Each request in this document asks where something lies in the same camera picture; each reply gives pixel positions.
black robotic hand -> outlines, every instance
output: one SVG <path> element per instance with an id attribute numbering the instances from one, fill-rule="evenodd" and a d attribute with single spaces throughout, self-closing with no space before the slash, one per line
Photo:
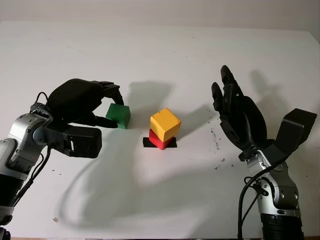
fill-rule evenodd
<path id="1" fill-rule="evenodd" d="M 119 88 L 107 81 L 71 79 L 65 82 L 50 94 L 46 105 L 35 102 L 30 108 L 31 113 L 47 118 L 37 140 L 70 157 L 96 158 L 102 147 L 101 131 L 70 123 L 117 128 L 115 121 L 95 116 L 93 110 L 104 97 L 123 105 Z"/>
<path id="2" fill-rule="evenodd" d="M 220 113 L 225 135 L 242 151 L 239 158 L 247 163 L 252 175 L 245 178 L 239 198 L 238 239 L 243 240 L 242 226 L 256 200 L 263 239 L 304 239 L 299 193 L 288 175 L 285 160 L 307 140 L 317 115 L 296 108 L 283 118 L 276 139 L 267 139 L 263 115 L 251 98 L 244 96 L 225 65 L 221 68 L 221 77 L 224 94 L 214 82 L 211 87 L 213 106 Z M 244 195 L 249 187 L 254 188 L 256 197 L 243 216 Z"/>

red cube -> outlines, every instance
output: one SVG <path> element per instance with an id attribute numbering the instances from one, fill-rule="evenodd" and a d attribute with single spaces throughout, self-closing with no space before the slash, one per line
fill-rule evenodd
<path id="1" fill-rule="evenodd" d="M 169 143 L 174 139 L 174 137 L 171 137 L 169 140 L 162 142 L 158 136 L 152 131 L 151 129 L 149 130 L 149 141 L 156 145 L 159 149 L 164 150 Z"/>

yellow cube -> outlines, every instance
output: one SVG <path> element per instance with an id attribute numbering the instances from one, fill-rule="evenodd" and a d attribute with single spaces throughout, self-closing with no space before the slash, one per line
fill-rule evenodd
<path id="1" fill-rule="evenodd" d="M 179 132 L 180 125 L 181 121 L 168 108 L 150 118 L 150 128 L 163 143 Z"/>

white wall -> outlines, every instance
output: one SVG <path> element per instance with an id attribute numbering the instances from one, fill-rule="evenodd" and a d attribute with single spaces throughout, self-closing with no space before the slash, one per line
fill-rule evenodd
<path id="1" fill-rule="evenodd" d="M 0 20 L 117 22 L 309 31 L 320 0 L 0 0 Z"/>

white surface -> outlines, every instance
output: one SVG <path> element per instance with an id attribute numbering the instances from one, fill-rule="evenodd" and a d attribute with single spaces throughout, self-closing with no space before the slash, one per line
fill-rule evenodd
<path id="1" fill-rule="evenodd" d="M 102 130 L 97 159 L 53 151 L 7 229 L 14 237 L 235 238 L 248 171 L 219 126 L 211 84 L 221 86 L 229 66 L 275 138 L 292 109 L 319 114 L 319 58 L 319 44 L 297 31 L 0 23 L 0 136 L 38 92 L 72 78 L 114 81 L 131 110 L 129 129 Z M 95 113 L 104 116 L 110 102 Z M 150 116 L 165 107 L 182 122 L 178 148 L 143 148 Z M 306 236 L 320 234 L 319 122 L 287 161 Z M 260 237 L 261 227 L 255 205 L 244 236 Z"/>
<path id="2" fill-rule="evenodd" d="M 1 20 L 294 30 L 320 41 L 319 0 L 0 0 Z"/>

